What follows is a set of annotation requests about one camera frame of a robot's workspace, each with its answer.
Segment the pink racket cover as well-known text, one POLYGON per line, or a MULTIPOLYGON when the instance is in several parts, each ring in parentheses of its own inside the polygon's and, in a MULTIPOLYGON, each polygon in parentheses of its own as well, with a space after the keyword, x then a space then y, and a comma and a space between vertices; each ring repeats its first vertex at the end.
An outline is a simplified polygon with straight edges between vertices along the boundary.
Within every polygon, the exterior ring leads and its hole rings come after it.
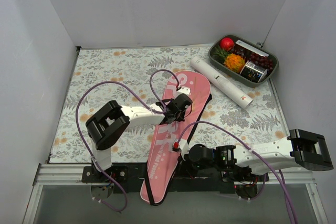
POLYGON ((211 84, 200 73, 180 71, 176 73, 180 85, 190 88, 192 108, 186 112, 183 122, 173 122, 157 126, 154 130, 149 158, 144 172, 144 182, 140 196, 152 206, 161 204, 166 196, 167 188, 180 162, 180 152, 173 151, 173 144, 187 126, 198 121, 212 99, 211 84))

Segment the white shuttlecock tube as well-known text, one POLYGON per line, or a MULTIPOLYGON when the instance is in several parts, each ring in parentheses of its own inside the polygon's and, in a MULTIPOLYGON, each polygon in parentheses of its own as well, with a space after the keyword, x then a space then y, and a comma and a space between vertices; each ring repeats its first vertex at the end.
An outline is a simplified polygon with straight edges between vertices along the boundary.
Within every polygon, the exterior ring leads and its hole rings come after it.
POLYGON ((228 96, 242 109, 247 109, 253 102, 253 99, 250 96, 232 84, 226 77, 220 74, 200 57, 193 57, 190 61, 190 65, 199 73, 204 75, 215 87, 221 90, 223 94, 228 96))

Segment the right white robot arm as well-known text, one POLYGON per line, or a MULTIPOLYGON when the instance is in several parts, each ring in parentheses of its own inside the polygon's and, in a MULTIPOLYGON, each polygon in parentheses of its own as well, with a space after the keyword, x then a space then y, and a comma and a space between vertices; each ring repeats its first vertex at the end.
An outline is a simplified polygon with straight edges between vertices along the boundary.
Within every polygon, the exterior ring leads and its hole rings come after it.
POLYGON ((243 145, 223 145, 208 148, 201 144, 189 147, 186 140, 177 140, 174 151, 180 151, 184 161, 195 169, 215 168, 220 172, 236 172, 242 180, 264 175, 272 170, 303 167, 310 171, 333 169, 323 135, 290 130, 287 137, 277 141, 243 145))

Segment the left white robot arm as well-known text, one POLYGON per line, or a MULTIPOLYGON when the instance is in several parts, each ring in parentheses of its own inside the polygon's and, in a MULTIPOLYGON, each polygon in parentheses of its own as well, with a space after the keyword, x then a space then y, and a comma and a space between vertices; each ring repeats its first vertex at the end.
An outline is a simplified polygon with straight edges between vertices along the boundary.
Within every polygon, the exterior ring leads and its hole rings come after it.
POLYGON ((121 106, 112 100, 105 104, 87 122, 86 128, 93 149, 93 175, 100 182, 106 182, 112 175, 112 161, 108 153, 125 130, 140 125, 164 125, 184 121, 187 109, 192 106, 191 98, 179 94, 168 99, 164 109, 159 102, 149 108, 142 106, 121 106))

